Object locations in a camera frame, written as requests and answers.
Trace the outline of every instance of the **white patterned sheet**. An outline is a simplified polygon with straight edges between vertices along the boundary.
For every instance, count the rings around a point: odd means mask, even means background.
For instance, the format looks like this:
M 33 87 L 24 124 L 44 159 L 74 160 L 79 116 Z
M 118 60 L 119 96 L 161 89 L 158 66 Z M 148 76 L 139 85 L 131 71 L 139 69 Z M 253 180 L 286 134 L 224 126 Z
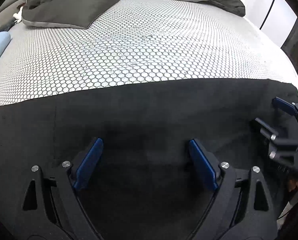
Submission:
M 175 0 L 121 0 L 87 30 L 10 30 L 0 58 L 0 105 L 77 90 L 190 78 L 298 76 L 248 20 Z

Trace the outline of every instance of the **silver screw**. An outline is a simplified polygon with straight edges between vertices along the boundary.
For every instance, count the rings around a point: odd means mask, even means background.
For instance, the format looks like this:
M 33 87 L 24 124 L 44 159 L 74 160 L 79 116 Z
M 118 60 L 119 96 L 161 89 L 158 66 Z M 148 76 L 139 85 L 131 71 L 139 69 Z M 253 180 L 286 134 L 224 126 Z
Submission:
M 38 165 L 35 165 L 35 166 L 32 166 L 31 167 L 31 171 L 35 172 L 35 171 L 38 171 L 39 170 L 39 166 Z
M 276 152 L 275 151 L 271 151 L 269 158 L 273 159 L 275 157 Z
M 62 166 L 63 166 L 64 168 L 69 167 L 69 166 L 70 166 L 70 161 L 64 161 L 64 162 L 62 163 Z
M 258 166 L 253 166 L 252 167 L 252 170 L 256 173 L 259 173 L 260 172 L 260 168 Z
M 224 169 L 227 169 L 228 167 L 230 167 L 230 164 L 227 163 L 227 162 L 222 162 L 220 165 L 221 165 L 221 167 L 224 168 Z

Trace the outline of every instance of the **mattress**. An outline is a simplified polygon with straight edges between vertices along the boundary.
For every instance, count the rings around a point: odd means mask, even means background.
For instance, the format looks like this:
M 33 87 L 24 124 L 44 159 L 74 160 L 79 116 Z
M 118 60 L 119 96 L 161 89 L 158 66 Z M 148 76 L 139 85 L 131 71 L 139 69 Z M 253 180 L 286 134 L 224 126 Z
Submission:
M 267 36 L 247 19 L 203 3 L 121 0 L 86 30 L 19 23 L 9 32 L 0 105 L 192 78 L 271 79 L 298 90 L 293 65 Z

